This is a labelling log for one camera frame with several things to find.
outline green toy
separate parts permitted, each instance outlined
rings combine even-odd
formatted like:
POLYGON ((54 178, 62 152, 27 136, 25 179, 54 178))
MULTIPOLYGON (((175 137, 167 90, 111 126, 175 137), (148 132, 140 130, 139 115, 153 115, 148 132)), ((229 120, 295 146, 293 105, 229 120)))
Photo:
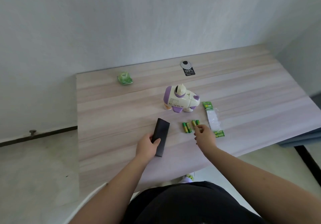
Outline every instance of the green toy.
POLYGON ((133 82, 128 72, 122 72, 119 76, 117 76, 119 83, 122 85, 128 85, 133 82))

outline black trim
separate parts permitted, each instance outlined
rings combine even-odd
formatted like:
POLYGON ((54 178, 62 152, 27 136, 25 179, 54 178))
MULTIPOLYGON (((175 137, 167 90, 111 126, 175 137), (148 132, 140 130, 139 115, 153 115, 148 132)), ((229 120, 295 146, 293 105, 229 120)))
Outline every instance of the black trim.
POLYGON ((58 130, 46 132, 46 133, 36 134, 32 137, 28 136, 28 137, 15 139, 15 140, 5 141, 5 142, 0 143, 0 147, 7 146, 7 145, 13 145, 16 143, 21 143, 21 142, 25 142, 25 141, 29 141, 29 140, 39 139, 42 137, 47 137, 47 136, 51 136, 51 135, 58 134, 58 133, 64 133, 64 132, 76 130, 77 128, 78 128, 78 126, 73 126, 73 127, 69 127, 69 128, 58 129, 58 130))
POLYGON ((304 161, 305 165, 309 168, 310 172, 314 176, 315 180, 319 183, 321 186, 321 169, 319 165, 315 162, 313 157, 310 155, 310 153, 307 151, 304 145, 299 145, 294 147, 302 160, 304 161))

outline right hand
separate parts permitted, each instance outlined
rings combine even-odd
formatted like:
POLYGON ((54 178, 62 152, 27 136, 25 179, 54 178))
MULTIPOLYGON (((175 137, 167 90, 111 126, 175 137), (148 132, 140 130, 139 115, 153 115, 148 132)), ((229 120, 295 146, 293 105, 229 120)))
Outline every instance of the right hand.
POLYGON ((203 152, 204 155, 207 153, 210 153, 213 148, 216 148, 216 137, 215 134, 211 131, 209 127, 207 127, 204 124, 197 125, 195 127, 195 133, 194 135, 196 144, 200 148, 200 150, 203 152))

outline gray floor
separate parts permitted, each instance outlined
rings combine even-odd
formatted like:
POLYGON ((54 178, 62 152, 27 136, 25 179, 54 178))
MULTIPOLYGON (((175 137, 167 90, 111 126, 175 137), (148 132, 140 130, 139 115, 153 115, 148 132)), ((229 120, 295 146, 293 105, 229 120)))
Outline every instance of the gray floor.
MULTIPOLYGON (((310 148, 321 156, 320 145, 310 148)), ((294 148, 272 145, 240 159, 321 198, 320 186, 294 148)), ((0 223, 62 223, 84 198, 78 198, 77 160, 76 131, 0 148, 0 223)), ((214 166, 195 172, 195 181, 203 180, 222 186, 254 211, 214 166)))

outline white and purple toy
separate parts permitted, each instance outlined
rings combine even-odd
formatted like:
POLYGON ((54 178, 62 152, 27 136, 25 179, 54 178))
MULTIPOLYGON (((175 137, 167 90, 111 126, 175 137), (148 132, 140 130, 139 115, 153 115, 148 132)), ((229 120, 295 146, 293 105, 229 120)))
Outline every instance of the white and purple toy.
POLYGON ((199 104, 200 97, 187 90, 183 84, 166 88, 164 106, 167 110, 173 109, 176 113, 180 113, 182 110, 192 112, 199 104))

